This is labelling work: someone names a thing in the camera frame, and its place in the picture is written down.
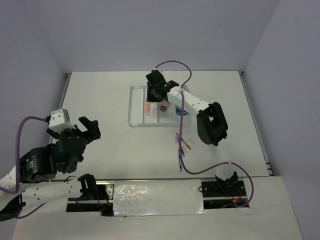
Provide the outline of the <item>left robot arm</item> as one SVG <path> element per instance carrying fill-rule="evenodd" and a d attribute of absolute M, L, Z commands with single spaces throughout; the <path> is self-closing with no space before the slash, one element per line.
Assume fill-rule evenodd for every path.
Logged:
<path fill-rule="evenodd" d="M 101 137 L 99 122 L 80 117 L 78 120 L 86 128 L 86 131 L 81 131 L 77 125 L 70 123 L 61 109 L 46 118 L 39 118 L 39 121 L 48 123 L 46 131 L 56 142 L 33 148 L 21 156 L 23 125 L 32 119 L 33 116 L 28 116 L 21 121 L 15 140 L 15 165 L 0 180 L 1 221 L 22 219 L 22 210 L 39 209 L 55 200 L 73 199 L 76 194 L 91 200 L 98 193 L 96 179 L 91 174 L 57 185 L 51 181 L 58 172 L 70 174 L 76 171 L 78 163 L 84 159 L 86 146 Z"/>

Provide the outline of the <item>orange highlighter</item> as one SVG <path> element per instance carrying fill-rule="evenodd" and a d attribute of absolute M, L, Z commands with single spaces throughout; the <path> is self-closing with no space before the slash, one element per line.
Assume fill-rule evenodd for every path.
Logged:
<path fill-rule="evenodd" d="M 145 115 L 150 116 L 151 113 L 151 102 L 147 101 L 145 103 Z"/>

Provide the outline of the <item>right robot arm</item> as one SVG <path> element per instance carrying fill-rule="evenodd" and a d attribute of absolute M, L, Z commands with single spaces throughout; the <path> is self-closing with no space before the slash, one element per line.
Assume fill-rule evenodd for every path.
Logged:
<path fill-rule="evenodd" d="M 197 135 L 204 144 L 218 148 L 220 142 L 226 140 L 229 127 L 223 109 L 218 102 L 209 103 L 192 95 L 184 89 L 183 85 L 185 83 L 179 85 L 173 80 L 167 82 L 159 70 L 153 69 L 145 77 L 147 79 L 147 102 L 160 103 L 166 101 L 177 105 L 181 109 L 178 134 L 179 151 L 182 151 L 184 111 L 195 117 Z M 182 153 L 179 154 L 179 161 L 184 171 L 190 175 L 200 175 L 223 165 L 231 165 L 229 161 L 224 161 L 204 170 L 192 172 L 185 166 Z M 234 191 L 235 184 L 239 179 L 234 170 L 227 174 L 231 175 L 219 177 L 217 173 L 215 174 L 217 190 L 223 196 L 228 196 Z"/>

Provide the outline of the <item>pink tube of markers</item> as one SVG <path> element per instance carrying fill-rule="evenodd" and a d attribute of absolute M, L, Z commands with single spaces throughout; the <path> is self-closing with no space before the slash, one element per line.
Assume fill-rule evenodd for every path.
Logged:
<path fill-rule="evenodd" d="M 166 112 L 168 110 L 169 106 L 170 106 L 170 103 L 167 102 L 166 100 L 163 100 L 159 104 L 159 110 L 162 112 Z"/>

